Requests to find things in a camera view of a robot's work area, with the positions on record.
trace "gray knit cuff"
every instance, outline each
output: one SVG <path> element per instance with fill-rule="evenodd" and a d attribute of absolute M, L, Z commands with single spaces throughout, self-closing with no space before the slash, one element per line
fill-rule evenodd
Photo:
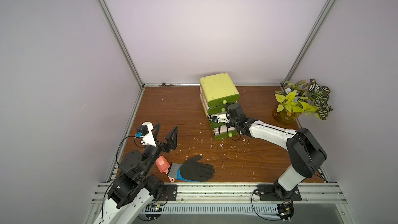
<path fill-rule="evenodd" d="M 169 173 L 167 175 L 171 178 L 177 179 L 177 170 L 181 167 L 180 163 L 172 163 L 170 166 Z"/>

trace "artificial plant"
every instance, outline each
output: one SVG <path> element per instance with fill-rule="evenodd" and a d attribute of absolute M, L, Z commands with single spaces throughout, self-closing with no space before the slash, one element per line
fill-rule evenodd
<path fill-rule="evenodd" d="M 320 87 L 315 79 L 305 83 L 306 81 L 299 81 L 296 84 L 285 82 L 281 91 L 275 91 L 276 100 L 280 103 L 277 112 L 284 109 L 288 115 L 293 112 L 306 112 L 305 115 L 311 115 L 314 112 L 316 117 L 326 120 L 329 112 L 333 110 L 328 105 L 330 89 L 325 86 Z"/>

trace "orange vase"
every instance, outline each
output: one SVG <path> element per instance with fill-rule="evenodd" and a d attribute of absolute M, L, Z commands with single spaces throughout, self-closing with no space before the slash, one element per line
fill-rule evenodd
<path fill-rule="evenodd" d="M 284 108 L 280 112 L 276 112 L 278 109 L 279 102 L 275 105 L 272 110 L 272 117 L 281 124 L 291 124 L 296 121 L 296 119 L 301 115 L 301 112 L 288 112 L 286 108 Z"/>

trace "stacked storage drawers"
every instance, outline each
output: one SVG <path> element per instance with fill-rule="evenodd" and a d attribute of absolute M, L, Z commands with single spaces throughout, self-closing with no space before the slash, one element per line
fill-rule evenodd
<path fill-rule="evenodd" d="M 228 73 L 202 77 L 200 85 L 200 100 L 214 138 L 219 140 L 228 137 L 229 133 L 238 134 L 233 127 L 227 129 L 225 123 L 211 120 L 211 117 L 225 114 L 226 107 L 239 99 L 239 92 Z"/>

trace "mounting plate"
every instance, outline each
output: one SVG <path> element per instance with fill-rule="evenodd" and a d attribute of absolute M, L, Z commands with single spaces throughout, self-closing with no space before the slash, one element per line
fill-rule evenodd
<path fill-rule="evenodd" d="M 276 198 L 273 194 L 269 194 L 270 192 L 273 191 L 273 185 L 272 184 L 259 184 L 257 185 L 257 188 L 264 192 L 264 194 L 258 194 L 260 197 L 260 201 L 282 201 L 281 199 Z M 292 201 L 299 202 L 301 201 L 301 195 L 299 188 L 296 186 L 293 189 L 293 195 L 292 195 Z"/>
<path fill-rule="evenodd" d="M 167 194 L 163 194 L 158 201 L 169 201 L 174 202 L 177 199 L 177 185 L 176 184 L 165 184 L 163 185 L 163 191 Z"/>

